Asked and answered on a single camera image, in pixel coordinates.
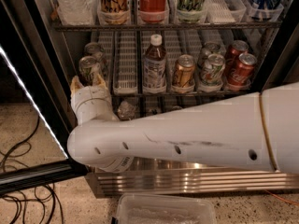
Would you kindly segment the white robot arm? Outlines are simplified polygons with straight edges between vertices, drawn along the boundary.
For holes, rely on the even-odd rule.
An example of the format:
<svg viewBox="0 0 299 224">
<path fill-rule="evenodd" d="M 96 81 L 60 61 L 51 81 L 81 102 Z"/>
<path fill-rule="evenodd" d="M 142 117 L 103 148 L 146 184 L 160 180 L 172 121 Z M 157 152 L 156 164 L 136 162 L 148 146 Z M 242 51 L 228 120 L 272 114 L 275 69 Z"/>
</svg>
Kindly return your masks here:
<svg viewBox="0 0 299 224">
<path fill-rule="evenodd" d="M 118 173 L 148 158 L 299 173 L 299 83 L 127 121 L 101 77 L 91 86 L 74 77 L 70 90 L 78 125 L 67 149 L 81 164 Z"/>
</svg>

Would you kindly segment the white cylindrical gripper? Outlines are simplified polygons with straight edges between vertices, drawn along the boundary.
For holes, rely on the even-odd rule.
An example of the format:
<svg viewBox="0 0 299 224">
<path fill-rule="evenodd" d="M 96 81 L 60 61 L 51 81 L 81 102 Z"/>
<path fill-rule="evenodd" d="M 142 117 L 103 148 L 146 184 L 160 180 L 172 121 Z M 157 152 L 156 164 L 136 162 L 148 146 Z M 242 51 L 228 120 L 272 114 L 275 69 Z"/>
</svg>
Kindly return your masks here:
<svg viewBox="0 0 299 224">
<path fill-rule="evenodd" d="M 93 79 L 94 86 L 83 87 L 79 77 L 74 76 L 71 81 L 71 107 L 76 115 L 78 125 L 92 119 L 116 121 L 112 100 L 107 84 L 100 74 Z"/>
</svg>

